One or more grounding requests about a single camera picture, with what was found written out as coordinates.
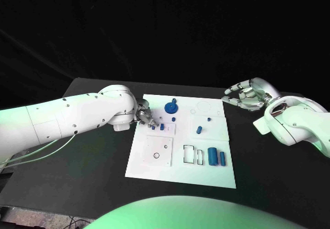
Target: black curtain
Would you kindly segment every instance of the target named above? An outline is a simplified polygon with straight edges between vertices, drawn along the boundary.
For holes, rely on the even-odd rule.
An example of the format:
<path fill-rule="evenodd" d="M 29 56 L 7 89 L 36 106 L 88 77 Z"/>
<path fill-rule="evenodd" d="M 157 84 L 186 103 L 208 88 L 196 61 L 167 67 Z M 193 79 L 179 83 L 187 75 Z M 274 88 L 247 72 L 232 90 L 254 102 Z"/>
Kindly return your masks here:
<path fill-rule="evenodd" d="M 77 77 L 224 88 L 261 77 L 329 109 L 323 9 L 268 1 L 2 1 L 0 108 L 59 98 Z"/>

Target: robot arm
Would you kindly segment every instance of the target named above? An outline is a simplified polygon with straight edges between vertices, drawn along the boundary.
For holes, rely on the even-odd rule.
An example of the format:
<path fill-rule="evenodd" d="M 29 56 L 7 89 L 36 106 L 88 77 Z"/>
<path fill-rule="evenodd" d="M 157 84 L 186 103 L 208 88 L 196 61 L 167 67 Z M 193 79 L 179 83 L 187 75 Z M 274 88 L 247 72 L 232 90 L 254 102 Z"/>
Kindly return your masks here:
<path fill-rule="evenodd" d="M 149 102 L 130 89 L 111 85 L 101 92 L 0 111 L 0 162 L 19 151 L 100 128 L 130 129 L 137 121 L 157 125 Z"/>
<path fill-rule="evenodd" d="M 234 85 L 225 94 L 239 89 L 241 99 L 225 96 L 222 101 L 249 111 L 267 107 L 264 116 L 254 122 L 261 134 L 271 132 L 287 146 L 304 140 L 330 157 L 330 113 L 323 106 L 307 98 L 281 97 L 261 78 Z"/>

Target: robotic hand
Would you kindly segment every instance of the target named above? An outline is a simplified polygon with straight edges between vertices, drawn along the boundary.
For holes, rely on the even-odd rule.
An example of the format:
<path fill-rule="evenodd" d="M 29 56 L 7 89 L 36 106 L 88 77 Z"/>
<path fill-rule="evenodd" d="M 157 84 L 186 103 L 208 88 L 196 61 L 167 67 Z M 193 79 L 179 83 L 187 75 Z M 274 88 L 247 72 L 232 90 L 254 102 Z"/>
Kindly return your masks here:
<path fill-rule="evenodd" d="M 159 126 L 150 104 L 136 99 L 130 89 L 111 85 L 88 93 L 0 111 L 0 166 L 22 150 L 100 128 L 128 130 L 138 122 Z"/>
<path fill-rule="evenodd" d="M 248 111 L 267 108 L 264 117 L 254 121 L 261 134 L 271 132 L 287 146 L 304 140 L 330 157 L 330 113 L 323 106 L 307 98 L 281 97 L 274 86 L 261 78 L 231 86 L 225 94 L 239 89 L 239 99 L 225 96 L 222 101 Z"/>

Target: small blue piece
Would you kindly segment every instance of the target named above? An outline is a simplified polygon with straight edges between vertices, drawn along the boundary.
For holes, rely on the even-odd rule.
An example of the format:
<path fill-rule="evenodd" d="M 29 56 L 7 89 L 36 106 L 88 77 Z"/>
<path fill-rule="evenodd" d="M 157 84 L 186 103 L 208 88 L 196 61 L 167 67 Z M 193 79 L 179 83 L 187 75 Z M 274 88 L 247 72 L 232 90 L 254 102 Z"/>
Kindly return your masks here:
<path fill-rule="evenodd" d="M 173 114 L 177 112 L 177 109 L 177 100 L 173 99 L 172 102 L 164 105 L 164 111 L 166 113 Z"/>
<path fill-rule="evenodd" d="M 196 133 L 200 134 L 200 132 L 202 132 L 202 127 L 199 126 Z"/>
<path fill-rule="evenodd" d="M 225 153 L 221 152 L 221 160 L 222 160 L 222 166 L 225 166 Z"/>
<path fill-rule="evenodd" d="M 219 165 L 219 163 L 218 163 L 218 154 L 216 154 L 216 148 L 215 147 L 208 149 L 208 154 L 209 154 L 209 165 L 211 166 Z"/>

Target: white board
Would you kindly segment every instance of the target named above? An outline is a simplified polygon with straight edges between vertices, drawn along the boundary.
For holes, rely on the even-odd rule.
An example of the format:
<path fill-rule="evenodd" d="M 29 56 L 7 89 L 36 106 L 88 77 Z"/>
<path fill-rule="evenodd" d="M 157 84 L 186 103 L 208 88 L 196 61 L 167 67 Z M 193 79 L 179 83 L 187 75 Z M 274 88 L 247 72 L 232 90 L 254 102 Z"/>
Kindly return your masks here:
<path fill-rule="evenodd" d="M 150 94 L 143 98 L 150 103 L 156 122 L 164 124 L 164 131 L 157 128 L 151 130 L 147 125 L 137 125 L 126 177 L 236 188 L 222 100 Z M 173 98 L 177 100 L 179 110 L 175 114 L 167 114 L 164 106 Z M 196 133 L 196 126 L 203 127 L 200 134 Z M 195 147 L 193 164 L 183 162 L 183 145 Z M 218 149 L 218 166 L 209 165 L 211 147 Z M 225 166 L 221 166 L 221 151 L 225 152 Z"/>

